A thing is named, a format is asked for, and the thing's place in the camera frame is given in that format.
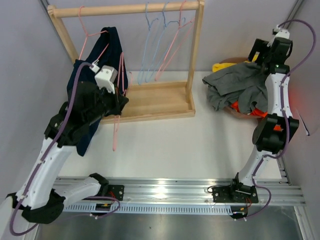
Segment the grey shorts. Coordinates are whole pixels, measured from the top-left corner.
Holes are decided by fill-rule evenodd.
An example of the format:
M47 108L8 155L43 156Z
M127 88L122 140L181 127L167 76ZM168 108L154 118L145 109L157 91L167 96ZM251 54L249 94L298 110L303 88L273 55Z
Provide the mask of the grey shorts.
M206 99L216 110L238 101L242 113L253 107L268 112L267 75L254 62L242 62L205 76Z

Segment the yellow shorts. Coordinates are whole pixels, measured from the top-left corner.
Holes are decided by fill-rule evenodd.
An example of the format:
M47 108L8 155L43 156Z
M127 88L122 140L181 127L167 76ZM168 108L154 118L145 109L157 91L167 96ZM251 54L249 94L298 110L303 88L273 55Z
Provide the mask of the yellow shorts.
M212 66L212 72L215 73L217 71L220 71L222 69L234 66L239 63L248 63L246 58L228 58L226 60L223 60L222 62L215 63Z

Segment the orange shorts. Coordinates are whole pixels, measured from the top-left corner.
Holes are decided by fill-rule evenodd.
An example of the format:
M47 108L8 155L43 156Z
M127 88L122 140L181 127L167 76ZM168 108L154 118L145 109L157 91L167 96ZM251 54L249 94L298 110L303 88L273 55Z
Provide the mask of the orange shorts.
M267 112L263 112L256 107L253 107L253 109L249 108L247 112L241 112L238 101L235 101L234 103L232 103L229 106L229 108L231 109L231 111L237 113L237 115L240 118L256 118L256 119L262 118L263 119L268 114Z

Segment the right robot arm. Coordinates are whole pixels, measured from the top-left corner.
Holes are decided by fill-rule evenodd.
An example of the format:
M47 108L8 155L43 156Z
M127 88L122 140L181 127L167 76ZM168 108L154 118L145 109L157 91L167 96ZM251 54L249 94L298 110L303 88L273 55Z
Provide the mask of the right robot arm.
M292 49L288 37L276 36L271 41L256 39L248 55L248 60L261 66L267 76L267 115L253 132L254 148L248 161L228 189L231 202L258 202L257 177L270 160L282 157L299 127L289 106L290 67L285 64Z

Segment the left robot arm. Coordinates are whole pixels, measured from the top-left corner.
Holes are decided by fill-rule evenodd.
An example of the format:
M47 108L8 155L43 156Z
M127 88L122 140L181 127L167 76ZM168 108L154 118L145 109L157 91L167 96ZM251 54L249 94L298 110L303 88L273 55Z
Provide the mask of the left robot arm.
M109 181L92 173L82 182L65 190L54 189L54 182L72 151L81 139L89 136L91 127L103 117L121 114L129 102L120 93L109 93L88 81L81 81L68 92L58 114L53 116L44 132L41 152L25 185L10 193L12 207L22 211L30 223L50 224L63 209L80 200L109 196Z

